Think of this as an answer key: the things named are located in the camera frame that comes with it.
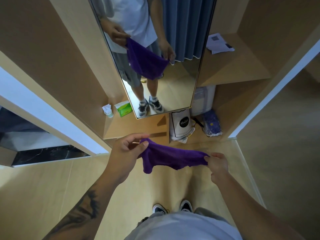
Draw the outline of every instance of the purple cloth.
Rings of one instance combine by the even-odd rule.
[[[156,55],[131,38],[127,39],[127,48],[127,56],[131,68],[150,80],[161,77],[169,64],[169,60]]]
[[[152,168],[156,165],[169,166],[175,170],[186,166],[208,165],[204,159],[204,156],[208,154],[204,152],[158,145],[149,138],[142,139],[140,143],[143,141],[149,142],[147,149],[141,153],[145,173],[151,173]]]

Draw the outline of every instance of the hand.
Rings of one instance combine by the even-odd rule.
[[[170,60],[171,62],[174,61],[176,57],[176,53],[172,49],[171,45],[168,43],[166,39],[158,40],[159,48],[162,52],[163,58],[166,60]]]
[[[211,181],[217,184],[217,180],[221,175],[228,174],[228,161],[222,153],[211,153],[212,157],[205,156],[204,159],[208,162],[208,168],[212,172]]]
[[[130,38],[131,36],[127,34],[119,24],[105,18],[100,19],[100,24],[102,30],[109,35],[114,43],[127,49],[127,38]]]
[[[116,140],[105,173],[115,179],[118,184],[123,183],[134,168],[140,154],[149,145],[147,141],[141,144],[133,142],[139,142],[142,138],[148,138],[149,136],[145,133],[135,133]]]

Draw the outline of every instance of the forearm tattoo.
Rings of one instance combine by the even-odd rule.
[[[97,218],[99,213],[99,202],[93,184],[90,189],[82,196],[78,203],[69,211],[68,214],[47,234],[44,239],[50,238],[58,232],[69,229],[79,228],[90,220]]]

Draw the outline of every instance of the black circle logo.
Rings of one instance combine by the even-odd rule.
[[[189,124],[189,117],[184,117],[180,121],[180,127],[184,128]]]

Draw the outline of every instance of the green tissue package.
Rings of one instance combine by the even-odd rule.
[[[118,110],[120,117],[132,112],[132,108],[128,100],[115,104],[114,106]]]

